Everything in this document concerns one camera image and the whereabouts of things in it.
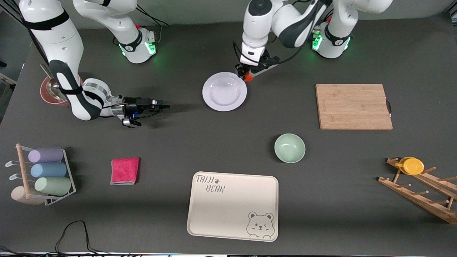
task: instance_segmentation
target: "white plate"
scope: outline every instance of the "white plate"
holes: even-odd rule
[[[273,242],[278,237],[278,188],[271,176],[197,172],[187,231],[193,236]]]
[[[203,85],[205,103],[216,111],[227,112],[238,108],[246,99],[246,83],[231,72],[219,72]]]

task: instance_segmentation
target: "red cloth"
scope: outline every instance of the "red cloth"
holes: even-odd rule
[[[134,185],[137,181],[140,158],[120,158],[111,161],[111,182],[116,185]]]

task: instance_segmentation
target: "gray table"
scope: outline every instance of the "gray table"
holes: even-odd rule
[[[158,55],[130,64],[106,29],[80,31],[83,79],[113,93],[163,99],[172,111],[128,129],[116,118],[84,122],[68,108],[44,103],[44,78],[32,49],[0,127],[0,163],[16,159],[15,143],[68,150],[78,192],[52,206],[10,198],[20,182],[3,169],[0,242],[15,251],[50,251],[71,221],[87,222],[94,248],[110,252],[456,256],[457,228],[376,181],[392,176],[384,158],[416,156],[456,175],[457,48],[449,15],[361,21],[338,59],[308,48],[248,84],[233,112],[208,108],[202,85],[233,71],[231,42],[241,24],[164,28]],[[272,54],[295,50],[270,47]],[[314,85],[384,84],[393,108],[391,131],[320,130]],[[307,153],[297,164],[272,152],[279,134],[296,133]],[[111,159],[141,157],[134,186],[109,185]],[[197,171],[275,176],[279,237],[273,243],[191,236],[186,231],[192,175]],[[413,190],[420,190],[413,181]],[[85,251],[82,226],[68,230],[63,251]]]

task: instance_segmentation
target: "green bowl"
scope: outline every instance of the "green bowl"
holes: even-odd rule
[[[295,134],[283,134],[275,142],[275,153],[286,163],[296,163],[305,156],[305,143]]]

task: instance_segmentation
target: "beige cup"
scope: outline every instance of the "beige cup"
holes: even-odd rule
[[[30,188],[30,194],[37,194],[37,195],[47,195],[45,193],[38,192],[37,190]],[[32,204],[32,205],[39,205],[44,203],[46,199],[40,199],[40,198],[30,198],[29,200],[26,199],[26,192],[23,186],[18,186],[13,189],[11,192],[11,198],[13,200],[16,200],[20,203],[26,203],[26,204]]]

